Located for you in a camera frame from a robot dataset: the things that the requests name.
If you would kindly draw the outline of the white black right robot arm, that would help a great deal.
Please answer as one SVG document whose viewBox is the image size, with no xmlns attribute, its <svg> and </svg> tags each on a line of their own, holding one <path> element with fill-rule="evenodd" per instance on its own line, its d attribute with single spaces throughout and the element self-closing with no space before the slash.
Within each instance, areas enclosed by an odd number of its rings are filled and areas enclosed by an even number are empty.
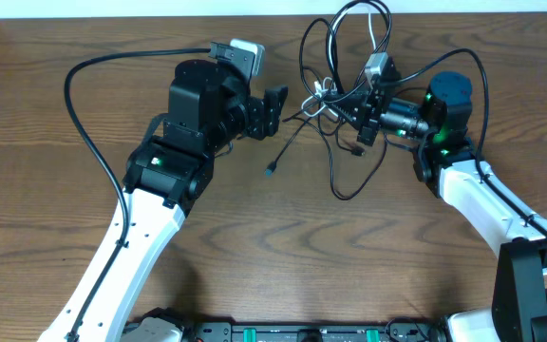
<svg viewBox="0 0 547 342">
<path fill-rule="evenodd" d="M 374 53 L 361 85 L 327 90 L 322 100 L 357 130 L 360 143 L 372 145 L 378 133 L 414 141 L 417 179 L 459 211 L 498 259 L 491 306 L 451 314 L 419 340 L 547 341 L 547 219 L 500 181 L 468 138 L 467 77 L 436 74 L 420 104 L 398 98 L 404 82 L 386 53 Z"/>
</svg>

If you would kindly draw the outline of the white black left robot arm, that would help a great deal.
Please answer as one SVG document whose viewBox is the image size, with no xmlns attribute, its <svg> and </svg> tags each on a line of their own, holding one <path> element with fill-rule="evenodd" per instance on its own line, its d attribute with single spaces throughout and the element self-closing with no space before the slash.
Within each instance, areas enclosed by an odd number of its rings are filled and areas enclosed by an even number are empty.
<svg viewBox="0 0 547 342">
<path fill-rule="evenodd" d="M 43 341 L 118 341 L 164 247 L 214 175 L 217 152 L 237 136 L 273 136 L 289 90 L 251 94 L 252 66 L 180 63 L 168 110 L 131 153 L 120 198 L 95 256 Z"/>
</svg>

